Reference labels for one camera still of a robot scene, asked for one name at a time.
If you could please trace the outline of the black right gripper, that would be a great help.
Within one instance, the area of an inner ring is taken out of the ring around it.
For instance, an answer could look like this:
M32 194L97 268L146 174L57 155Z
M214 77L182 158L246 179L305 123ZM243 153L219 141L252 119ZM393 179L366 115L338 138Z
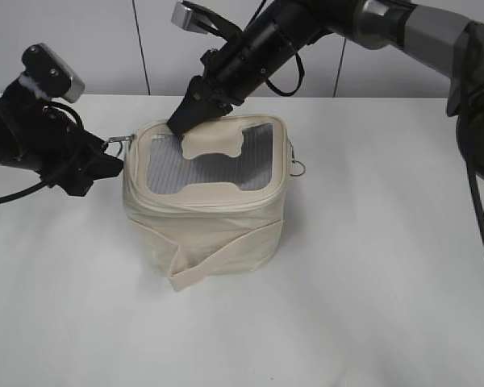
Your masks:
M291 91L285 91L269 78L291 58L296 62L298 81ZM262 84L279 96L291 97L303 83L297 45L274 16L255 20L239 40L204 55L202 62L203 75L190 81L187 95L167 121L178 138L197 125L230 113Z

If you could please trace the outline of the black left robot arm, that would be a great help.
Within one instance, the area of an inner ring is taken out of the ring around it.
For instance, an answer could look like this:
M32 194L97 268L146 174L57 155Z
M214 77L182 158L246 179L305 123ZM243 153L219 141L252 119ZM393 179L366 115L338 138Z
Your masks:
M40 182L0 198L0 204L54 186L69 196L86 196L96 181L123 170L123 161L106 149L106 141L86 131L72 107L13 81L0 95L0 166L32 171Z

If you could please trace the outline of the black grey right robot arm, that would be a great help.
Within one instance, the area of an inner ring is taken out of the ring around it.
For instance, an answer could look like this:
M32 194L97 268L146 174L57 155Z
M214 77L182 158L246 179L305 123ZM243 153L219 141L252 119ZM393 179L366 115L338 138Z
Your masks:
M170 116L175 135L229 114L303 47L337 34L369 50L392 46L447 77L446 113L457 117L459 150L484 179L484 23L409 1L263 2L245 28L180 1L172 21L224 40L202 55L202 74Z

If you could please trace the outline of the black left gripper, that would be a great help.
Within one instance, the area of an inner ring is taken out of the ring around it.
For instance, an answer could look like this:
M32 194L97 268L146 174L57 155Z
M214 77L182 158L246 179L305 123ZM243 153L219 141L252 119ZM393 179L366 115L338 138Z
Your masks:
M72 107L19 80L7 86L7 135L7 165L37 173L34 190L57 185L84 197L95 181L123 170L123 161L106 153L106 141L86 131Z

